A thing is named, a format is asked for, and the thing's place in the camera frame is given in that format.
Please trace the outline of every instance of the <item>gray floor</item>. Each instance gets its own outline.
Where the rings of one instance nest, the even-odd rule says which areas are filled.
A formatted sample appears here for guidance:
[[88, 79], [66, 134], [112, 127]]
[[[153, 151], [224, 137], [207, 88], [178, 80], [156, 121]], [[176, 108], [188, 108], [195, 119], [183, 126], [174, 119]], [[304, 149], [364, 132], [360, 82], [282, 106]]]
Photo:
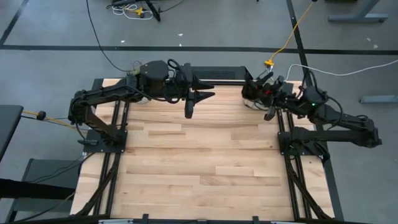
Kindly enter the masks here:
[[[0, 0], [0, 29], [4, 30], [22, 1]], [[161, 1], [166, 8], [177, 0]], [[104, 7], [108, 0], [90, 1], [103, 45], [281, 47], [292, 29], [286, 2], [260, 0], [187, 0], [165, 13], [162, 23], [130, 21]], [[309, 0], [294, 0], [300, 16]], [[300, 26], [306, 49], [398, 50], [398, 2], [381, 1], [375, 12], [390, 14], [383, 24], [329, 24], [329, 14], [358, 10], [355, 4], [318, 1]], [[9, 45], [96, 45], [84, 1], [30, 0], [6, 41]], [[288, 46], [296, 48], [294, 39]], [[192, 65], [245, 65], [252, 74], [263, 69], [271, 54], [239, 52], [107, 52], [121, 68], [132, 62], [174, 58]], [[396, 60], [397, 56], [307, 55], [310, 66], [335, 73], [351, 72]], [[296, 54], [274, 60], [276, 74], [285, 75]], [[343, 105], [346, 113], [366, 114], [379, 128], [383, 145], [374, 149], [330, 143], [336, 183], [345, 220], [394, 223], [398, 218], [398, 107], [358, 103], [363, 95], [396, 94], [398, 64], [350, 77], [316, 73], [319, 86]], [[65, 117], [73, 94], [91, 88], [94, 78], [121, 77], [100, 52], [0, 50], [0, 103], [19, 104]], [[291, 79], [302, 77], [300, 69]], [[21, 120], [0, 163], [0, 177], [20, 180], [29, 158], [76, 159], [82, 147], [77, 133], [38, 121]], [[0, 201], [0, 221], [9, 202]]]

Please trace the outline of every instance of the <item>wooden tabletop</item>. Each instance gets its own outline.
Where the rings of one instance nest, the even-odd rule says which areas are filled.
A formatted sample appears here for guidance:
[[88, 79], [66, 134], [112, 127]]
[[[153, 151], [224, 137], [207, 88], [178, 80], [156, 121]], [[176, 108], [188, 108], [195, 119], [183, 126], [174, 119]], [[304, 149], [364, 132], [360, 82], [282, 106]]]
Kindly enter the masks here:
[[[117, 81], [105, 79], [103, 86]], [[214, 91], [215, 96], [195, 106], [192, 119], [184, 118], [184, 102], [130, 104], [111, 217], [142, 218], [148, 213], [159, 219], [294, 219], [276, 117], [266, 122], [264, 111], [245, 107], [240, 86], [216, 86]], [[98, 105], [96, 114], [110, 123], [113, 107]], [[306, 119], [294, 122], [313, 129]], [[96, 190], [103, 157], [97, 153], [82, 165], [71, 214]], [[301, 158], [308, 191], [333, 217], [321, 160]], [[301, 194], [296, 192], [303, 217]]]

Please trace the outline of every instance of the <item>wood plank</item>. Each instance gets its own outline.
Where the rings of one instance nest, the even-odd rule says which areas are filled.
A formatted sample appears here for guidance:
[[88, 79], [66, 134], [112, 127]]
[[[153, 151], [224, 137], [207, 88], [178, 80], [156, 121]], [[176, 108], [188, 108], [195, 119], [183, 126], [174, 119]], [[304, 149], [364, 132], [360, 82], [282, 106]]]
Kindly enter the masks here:
[[[116, 82], [109, 79], [104, 85]], [[245, 107], [239, 86], [216, 86], [215, 92], [195, 106], [192, 119], [184, 118], [183, 102], [130, 105], [113, 218], [149, 213], [161, 219], [293, 220], [277, 119], [265, 122], [264, 111]], [[99, 105], [96, 114], [110, 123], [113, 107]], [[306, 119], [294, 122], [313, 128]], [[71, 213], [97, 188], [102, 161], [98, 154], [82, 165]], [[308, 190], [333, 215], [322, 163], [315, 156], [302, 157], [302, 162]], [[298, 204], [303, 211], [300, 198]]]

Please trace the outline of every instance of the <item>yellow cable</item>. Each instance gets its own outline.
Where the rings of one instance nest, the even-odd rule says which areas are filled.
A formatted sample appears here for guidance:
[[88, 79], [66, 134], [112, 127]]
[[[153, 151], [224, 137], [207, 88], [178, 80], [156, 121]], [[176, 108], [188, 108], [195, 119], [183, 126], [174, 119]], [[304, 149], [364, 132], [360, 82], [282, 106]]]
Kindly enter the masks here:
[[304, 12], [304, 14], [301, 16], [301, 18], [297, 21], [296, 26], [294, 26], [292, 33], [290, 34], [290, 37], [287, 39], [286, 44], [284, 45], [284, 47], [282, 47], [281, 49], [279, 49], [277, 52], [275, 52], [271, 58], [266, 61], [266, 65], [274, 65], [274, 63], [272, 62], [272, 59], [275, 57], [275, 55], [277, 55], [279, 52], [283, 51], [287, 44], [289, 43], [289, 41], [291, 40], [291, 38], [293, 37], [294, 31], [296, 30], [296, 28], [299, 26], [301, 20], [305, 17], [305, 15], [307, 15], [307, 12], [310, 10], [310, 8], [312, 7], [313, 2], [311, 2], [311, 4], [309, 5], [309, 7], [307, 8], [307, 10]]
[[[23, 111], [23, 113], [25, 113], [25, 114], [31, 114], [31, 115], [36, 115], [36, 116], [39, 115], [38, 113], [36, 113], [36, 112], [31, 112], [31, 111]], [[54, 118], [51, 118], [51, 117], [49, 117], [49, 116], [46, 116], [45, 119], [50, 120], [50, 121], [53, 121], [53, 122], [58, 123], [58, 124], [65, 125], [66, 127], [70, 128], [70, 129], [72, 129], [72, 130], [74, 130], [74, 131], [77, 131], [77, 129], [76, 129], [75, 127], [70, 126], [69, 124], [67, 124], [67, 123], [65, 123], [65, 122], [63, 122], [63, 121], [59, 121], [59, 120], [54, 119]]]

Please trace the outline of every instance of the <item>mounting plate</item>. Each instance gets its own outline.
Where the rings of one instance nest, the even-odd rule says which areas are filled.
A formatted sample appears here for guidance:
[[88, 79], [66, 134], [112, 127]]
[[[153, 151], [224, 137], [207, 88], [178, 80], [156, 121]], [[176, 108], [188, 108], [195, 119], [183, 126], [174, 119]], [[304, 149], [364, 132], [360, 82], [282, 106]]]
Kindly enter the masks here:
[[279, 132], [278, 133], [278, 141], [280, 154], [284, 156], [297, 156], [297, 153], [300, 156], [322, 156], [323, 153], [318, 150], [318, 148], [314, 145], [315, 141], [309, 141], [304, 143], [305, 147], [296, 147], [292, 149], [289, 146], [290, 142], [290, 133], [289, 132]]
[[84, 144], [83, 152], [118, 152], [123, 153], [126, 149], [126, 139], [127, 139], [127, 130], [119, 130], [118, 133], [121, 136], [122, 141], [119, 144], [105, 144], [105, 142], [101, 139], [101, 136], [98, 132], [94, 130], [89, 130], [87, 132], [87, 141], [97, 141], [97, 144]]

